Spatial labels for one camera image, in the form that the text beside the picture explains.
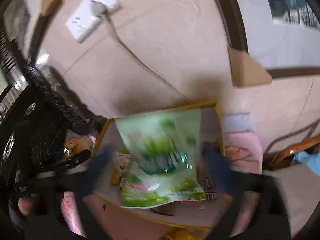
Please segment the person's left hand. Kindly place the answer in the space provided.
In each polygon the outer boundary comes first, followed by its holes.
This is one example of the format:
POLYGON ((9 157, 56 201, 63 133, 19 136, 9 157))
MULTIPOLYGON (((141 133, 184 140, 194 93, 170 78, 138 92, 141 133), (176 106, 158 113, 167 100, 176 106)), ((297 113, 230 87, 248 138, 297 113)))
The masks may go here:
POLYGON ((36 195, 31 195, 29 197, 22 197, 18 199, 18 209, 23 216, 27 217, 31 213, 36 198, 36 195))

